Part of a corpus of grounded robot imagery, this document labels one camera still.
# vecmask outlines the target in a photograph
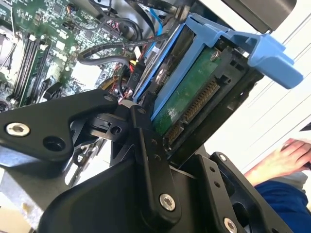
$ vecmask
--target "ram slot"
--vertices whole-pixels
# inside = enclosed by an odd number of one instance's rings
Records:
[[[39,48],[38,41],[32,41],[28,37],[25,43],[24,55],[22,57],[22,61],[20,64],[20,68],[17,74],[17,79],[15,81],[12,95],[9,97],[10,99],[14,99],[18,104],[17,106],[21,106],[21,100],[25,95],[26,86],[29,81],[31,69],[34,64],[35,56],[37,54]]]
[[[25,88],[25,95],[21,99],[21,106],[35,103],[39,93],[39,85],[43,80],[43,69],[46,65],[46,60],[49,54],[49,47],[44,50],[39,50],[36,54],[33,68],[31,70],[27,85]]]

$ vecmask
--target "black cable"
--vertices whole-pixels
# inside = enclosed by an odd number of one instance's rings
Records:
[[[136,46],[142,46],[145,44],[150,44],[156,41],[165,40],[169,37],[167,33],[164,33],[162,35],[158,35],[149,39],[143,39],[139,41],[129,41],[129,42],[115,42],[115,43],[108,43],[103,45],[96,45],[93,46],[87,50],[82,51],[78,54],[78,62],[84,65],[88,66],[99,66],[105,63],[110,62],[119,62],[126,66],[129,66],[129,58],[123,57],[123,56],[109,56],[104,58],[98,58],[98,59],[88,59],[88,57],[103,51],[107,49],[113,49],[113,48],[133,48]]]
[[[108,16],[110,16],[111,8],[112,8],[112,0],[109,0],[109,7],[108,7],[108,13],[107,13]]]
[[[166,12],[170,15],[175,15],[177,11],[176,6],[161,0],[129,0],[129,1],[140,3],[144,6]]]
[[[129,4],[142,18],[143,20],[148,24],[150,27],[152,33],[156,35],[155,27],[152,21],[150,20],[149,16],[146,14],[146,12],[136,3],[131,0],[125,0],[127,4]]]
[[[112,20],[114,22],[124,22],[126,25],[130,25],[130,28],[132,28],[134,30],[134,34],[135,34],[135,40],[140,40],[142,39],[142,31],[139,27],[139,25],[137,23],[135,23],[134,21],[128,19],[128,18],[119,18],[119,17],[111,17],[110,15],[108,15],[106,12],[104,12],[101,7],[103,7],[103,5],[94,2],[93,0],[88,0],[89,3],[95,7],[96,10],[98,10],[104,18],[104,23]]]
[[[114,22],[123,22],[123,23],[125,23],[127,25],[130,25],[130,27],[134,30],[134,34],[136,36],[136,40],[140,40],[140,39],[143,38],[142,37],[142,31],[141,31],[139,25],[136,22],[134,22],[134,21],[132,21],[132,20],[130,20],[128,18],[111,17],[111,16],[107,15],[106,13],[103,15],[103,18],[106,21],[112,20]]]
[[[118,78],[118,90],[119,90],[121,97],[124,99],[125,94],[124,94],[123,89],[122,89],[122,75],[119,75],[119,78]]]

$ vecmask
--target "yellow wire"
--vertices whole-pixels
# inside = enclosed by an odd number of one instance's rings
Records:
[[[130,61],[130,63],[132,63],[133,65],[135,65],[135,66],[136,66],[136,61],[131,60],[131,61]]]

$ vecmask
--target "motherboard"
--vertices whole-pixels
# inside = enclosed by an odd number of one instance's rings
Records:
[[[118,64],[85,66],[77,62],[79,52],[125,40],[108,23],[92,30],[99,24],[98,19],[68,0],[0,0],[0,29],[4,31],[1,35],[13,38],[14,53],[10,57],[16,60],[0,68],[0,99],[15,107],[34,103],[46,80],[49,84],[60,82],[62,96],[97,88],[112,76]],[[114,48],[93,57],[110,55],[131,56],[132,52]]]

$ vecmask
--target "chip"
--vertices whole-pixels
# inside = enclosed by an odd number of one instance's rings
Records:
[[[40,21],[40,20],[41,20],[41,15],[36,14],[36,15],[35,15],[35,20],[36,20],[36,21]]]
[[[55,11],[56,13],[58,13],[58,14],[62,13],[62,9],[63,9],[62,6],[60,6],[60,5],[58,5],[58,4],[55,4],[55,6],[54,6],[54,11]]]
[[[94,33],[91,32],[91,31],[87,31],[87,32],[86,32],[86,38],[87,38],[87,39],[91,39],[93,35],[94,35]]]

